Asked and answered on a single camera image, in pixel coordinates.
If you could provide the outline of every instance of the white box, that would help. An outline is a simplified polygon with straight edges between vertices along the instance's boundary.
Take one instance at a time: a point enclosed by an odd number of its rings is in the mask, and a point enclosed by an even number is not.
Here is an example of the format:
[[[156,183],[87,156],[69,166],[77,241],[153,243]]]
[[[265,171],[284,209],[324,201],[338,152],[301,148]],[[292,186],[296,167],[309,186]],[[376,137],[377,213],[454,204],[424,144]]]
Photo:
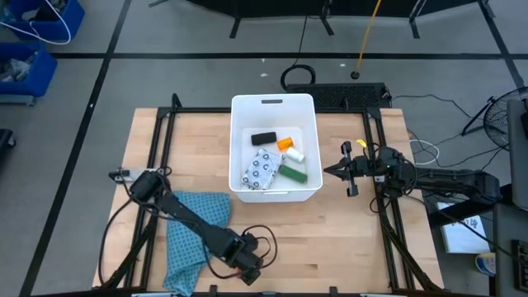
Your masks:
[[[257,150],[280,153],[277,143],[253,146],[251,135],[276,132],[277,140],[291,137],[295,149],[306,157],[302,163],[286,159],[285,165],[305,173],[299,183],[277,173],[267,190],[252,191],[241,178]],[[314,99],[308,94],[243,95],[231,102],[229,188],[248,203],[305,201],[323,186]]]

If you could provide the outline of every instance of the blue storage bin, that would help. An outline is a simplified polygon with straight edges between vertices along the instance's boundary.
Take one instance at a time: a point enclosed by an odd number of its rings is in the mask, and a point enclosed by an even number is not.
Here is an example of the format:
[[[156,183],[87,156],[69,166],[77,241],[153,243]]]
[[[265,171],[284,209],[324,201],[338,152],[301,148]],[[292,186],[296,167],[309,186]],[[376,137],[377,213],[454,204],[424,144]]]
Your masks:
[[[57,68],[57,60],[49,54],[40,43],[17,44],[0,43],[0,60],[29,58],[33,53],[38,54],[33,60],[26,79],[21,82],[0,82],[0,94],[32,95],[41,97],[46,94],[51,78]]]
[[[35,10],[41,5],[48,5],[44,0],[11,0],[9,9],[13,16],[19,21],[6,21],[8,25],[14,26],[20,30],[35,34],[28,21],[23,21],[21,16],[24,12]],[[60,16],[68,25],[69,31],[73,37],[77,34],[84,17],[84,9],[78,0],[68,0]],[[67,40],[68,32],[61,20],[57,21],[35,21],[33,28],[39,32],[39,36],[46,40]],[[21,40],[34,40],[35,37],[12,30]]]

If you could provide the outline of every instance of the wooden tabletop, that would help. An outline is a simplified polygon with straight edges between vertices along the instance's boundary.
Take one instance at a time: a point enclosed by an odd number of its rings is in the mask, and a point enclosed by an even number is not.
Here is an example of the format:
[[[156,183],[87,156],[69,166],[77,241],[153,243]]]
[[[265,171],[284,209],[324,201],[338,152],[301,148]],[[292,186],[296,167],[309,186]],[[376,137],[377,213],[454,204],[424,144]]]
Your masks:
[[[135,111],[123,167],[145,168],[155,115],[156,109]],[[388,146],[413,160],[402,111],[387,109],[382,110],[382,115]],[[355,142],[356,139],[365,139],[360,115],[317,114],[317,123],[323,167],[337,163],[342,157],[340,145],[343,141],[352,142],[353,156],[362,153],[361,146]],[[228,185],[229,124],[228,113],[177,115],[168,162],[173,170],[168,177],[172,189],[229,193],[229,227],[240,233],[254,224],[269,226],[277,236],[279,253],[276,262],[263,269],[261,277],[251,286],[239,279],[217,279],[204,268],[195,291],[208,291],[210,285],[217,285],[220,292],[324,293],[328,292],[329,286],[336,286],[340,293],[389,292],[380,220],[377,214],[369,210],[369,203],[375,197],[372,179],[356,179],[360,192],[356,197],[347,197],[345,182],[323,174],[323,187],[305,202],[243,203],[229,190]],[[374,139],[377,139],[374,121],[371,121],[371,127]],[[163,146],[163,130],[158,162]],[[422,198],[420,191],[414,191],[412,196]],[[111,215],[127,200],[123,186],[117,186]],[[410,253],[431,279],[443,286],[424,206],[406,197],[400,198],[399,204]],[[103,262],[105,278],[119,266],[130,250],[137,211],[136,205],[129,205],[117,216],[109,230]],[[162,283],[167,271],[166,226],[165,221],[158,224],[149,290],[164,290]],[[255,229],[254,234],[269,236],[265,230],[258,229]],[[264,253],[266,249],[266,244],[261,244],[257,254]],[[401,257],[393,250],[399,286],[405,287]],[[139,283],[143,259],[141,255],[137,262],[134,285]],[[216,259],[213,260],[213,267],[223,275],[233,272]],[[94,285],[99,285],[97,278]]]

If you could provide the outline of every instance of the blue cloth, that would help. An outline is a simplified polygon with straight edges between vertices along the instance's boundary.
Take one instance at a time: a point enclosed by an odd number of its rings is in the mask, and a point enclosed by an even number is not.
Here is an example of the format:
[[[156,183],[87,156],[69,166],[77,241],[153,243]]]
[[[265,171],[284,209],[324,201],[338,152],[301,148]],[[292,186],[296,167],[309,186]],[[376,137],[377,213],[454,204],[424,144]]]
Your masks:
[[[229,194],[174,191],[174,195],[207,223],[223,228],[228,225]],[[200,276],[200,269],[204,265],[205,256],[200,237],[184,225],[168,221],[167,275],[163,287],[184,296],[191,296]]]

